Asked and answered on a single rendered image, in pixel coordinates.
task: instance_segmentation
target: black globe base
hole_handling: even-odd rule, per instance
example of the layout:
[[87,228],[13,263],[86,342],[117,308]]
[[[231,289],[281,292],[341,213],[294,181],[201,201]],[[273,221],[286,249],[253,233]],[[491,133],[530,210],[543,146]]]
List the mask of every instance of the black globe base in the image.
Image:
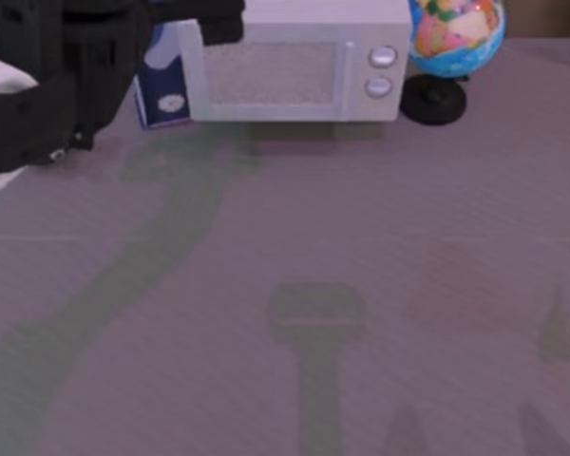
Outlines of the black globe base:
[[453,79],[421,74],[407,79],[401,96],[401,112],[423,125],[447,125],[465,115],[465,90]]

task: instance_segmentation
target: purple table surface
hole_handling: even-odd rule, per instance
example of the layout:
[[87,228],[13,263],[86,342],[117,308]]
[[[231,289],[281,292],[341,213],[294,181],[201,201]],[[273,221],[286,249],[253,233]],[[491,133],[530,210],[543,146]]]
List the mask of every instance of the purple table surface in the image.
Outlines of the purple table surface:
[[131,100],[0,193],[0,456],[570,456],[570,42],[455,125]]

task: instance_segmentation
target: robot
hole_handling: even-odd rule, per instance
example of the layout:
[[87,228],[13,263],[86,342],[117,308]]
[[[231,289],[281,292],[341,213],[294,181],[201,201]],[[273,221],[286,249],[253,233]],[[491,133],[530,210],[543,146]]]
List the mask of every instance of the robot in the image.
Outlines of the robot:
[[244,10],[244,0],[0,0],[0,61],[38,82],[0,94],[0,174],[91,150],[156,25],[196,19],[204,46],[237,43]]

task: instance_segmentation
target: microwave door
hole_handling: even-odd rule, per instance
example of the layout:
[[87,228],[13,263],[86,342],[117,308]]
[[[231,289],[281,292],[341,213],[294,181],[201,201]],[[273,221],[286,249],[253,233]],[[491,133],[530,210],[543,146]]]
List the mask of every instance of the microwave door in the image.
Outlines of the microwave door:
[[249,26],[240,43],[204,47],[196,21],[178,27],[194,120],[349,119],[354,41],[341,29]]

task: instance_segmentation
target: microwave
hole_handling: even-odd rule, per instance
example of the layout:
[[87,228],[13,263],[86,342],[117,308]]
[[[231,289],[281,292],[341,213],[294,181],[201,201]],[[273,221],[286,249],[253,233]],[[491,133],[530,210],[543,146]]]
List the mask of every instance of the microwave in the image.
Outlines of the microwave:
[[190,116],[202,122],[393,121],[408,65],[408,0],[247,0],[244,38],[205,47],[178,22]]

